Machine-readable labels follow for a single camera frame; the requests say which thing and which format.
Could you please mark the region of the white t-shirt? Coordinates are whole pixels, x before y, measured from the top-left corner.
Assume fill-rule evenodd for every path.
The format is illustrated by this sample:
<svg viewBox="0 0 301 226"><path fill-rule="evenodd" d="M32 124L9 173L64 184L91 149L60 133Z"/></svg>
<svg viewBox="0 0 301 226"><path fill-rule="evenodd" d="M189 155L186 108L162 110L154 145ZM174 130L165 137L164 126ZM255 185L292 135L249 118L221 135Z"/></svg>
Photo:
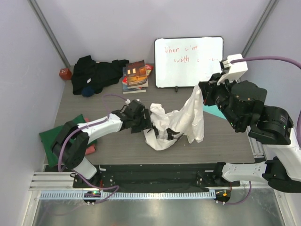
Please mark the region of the white t-shirt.
<svg viewBox="0 0 301 226"><path fill-rule="evenodd" d="M145 142L156 151L163 151L186 136L191 144L204 139L203 95L196 85L180 110L166 113L161 104L150 105L151 129L143 131Z"/></svg>

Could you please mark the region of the blue Nineteen Eighty-Four book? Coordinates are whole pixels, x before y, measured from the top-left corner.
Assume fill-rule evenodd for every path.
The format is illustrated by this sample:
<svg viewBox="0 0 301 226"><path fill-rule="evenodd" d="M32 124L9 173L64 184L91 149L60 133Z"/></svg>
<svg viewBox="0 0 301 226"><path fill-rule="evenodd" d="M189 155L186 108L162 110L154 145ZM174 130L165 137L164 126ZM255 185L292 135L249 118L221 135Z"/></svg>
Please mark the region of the blue Nineteen Eighty-Four book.
<svg viewBox="0 0 301 226"><path fill-rule="evenodd" d="M127 77L126 77L126 68L123 67L123 79L122 79L122 89L123 89L123 94L130 94L130 93L141 93L141 92L146 92L146 87L141 87L141 88L129 88L127 86Z"/></svg>

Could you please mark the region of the brown Edward Tulane book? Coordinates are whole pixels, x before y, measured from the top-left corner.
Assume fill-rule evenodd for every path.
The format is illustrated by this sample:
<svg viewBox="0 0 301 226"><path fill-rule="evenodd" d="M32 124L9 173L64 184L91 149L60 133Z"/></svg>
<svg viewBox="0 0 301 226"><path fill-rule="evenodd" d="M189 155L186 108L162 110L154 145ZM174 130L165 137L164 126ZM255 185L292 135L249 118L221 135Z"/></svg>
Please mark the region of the brown Edward Tulane book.
<svg viewBox="0 0 301 226"><path fill-rule="evenodd" d="M148 87L145 61L126 64L127 86L130 89Z"/></svg>

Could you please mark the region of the red Treehouse book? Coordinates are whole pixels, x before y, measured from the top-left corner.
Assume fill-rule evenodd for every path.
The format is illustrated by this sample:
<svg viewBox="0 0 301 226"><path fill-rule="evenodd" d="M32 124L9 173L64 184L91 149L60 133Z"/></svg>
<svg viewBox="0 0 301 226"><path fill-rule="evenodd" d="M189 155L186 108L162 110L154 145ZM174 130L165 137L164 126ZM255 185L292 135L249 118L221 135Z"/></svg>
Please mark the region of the red Treehouse book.
<svg viewBox="0 0 301 226"><path fill-rule="evenodd" d="M146 64L146 65L145 65L145 68L146 68L146 75L147 75L147 77L149 77L149 75L151 74L151 72L152 72L154 66L151 65L151 64Z"/></svg>

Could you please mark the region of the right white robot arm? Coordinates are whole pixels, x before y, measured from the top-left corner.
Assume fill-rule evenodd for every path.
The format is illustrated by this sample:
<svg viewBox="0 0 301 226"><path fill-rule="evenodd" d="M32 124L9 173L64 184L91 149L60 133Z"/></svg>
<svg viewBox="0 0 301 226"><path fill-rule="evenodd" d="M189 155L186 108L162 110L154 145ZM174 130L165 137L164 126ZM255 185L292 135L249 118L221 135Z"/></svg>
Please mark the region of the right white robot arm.
<svg viewBox="0 0 301 226"><path fill-rule="evenodd" d="M218 84L219 73L199 82L205 106L217 106L236 133L248 136L275 153L271 160L254 164L218 162L205 180L214 186L236 181L267 183L284 193L301 191L301 151L288 112L264 104L267 91L252 82Z"/></svg>

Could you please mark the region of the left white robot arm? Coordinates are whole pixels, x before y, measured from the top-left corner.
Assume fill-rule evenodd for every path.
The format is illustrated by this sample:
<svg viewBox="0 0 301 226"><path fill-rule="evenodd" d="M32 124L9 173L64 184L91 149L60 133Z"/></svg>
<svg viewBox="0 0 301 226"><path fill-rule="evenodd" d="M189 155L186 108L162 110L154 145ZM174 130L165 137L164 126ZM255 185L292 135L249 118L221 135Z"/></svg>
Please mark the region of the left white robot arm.
<svg viewBox="0 0 301 226"><path fill-rule="evenodd" d="M87 146L108 134L130 129L138 133L151 129L150 111L138 100L126 101L118 110L107 116L86 123L65 123L51 145L52 153L58 158L58 170L73 170L84 178L88 187L99 185L100 176L96 167L85 157Z"/></svg>

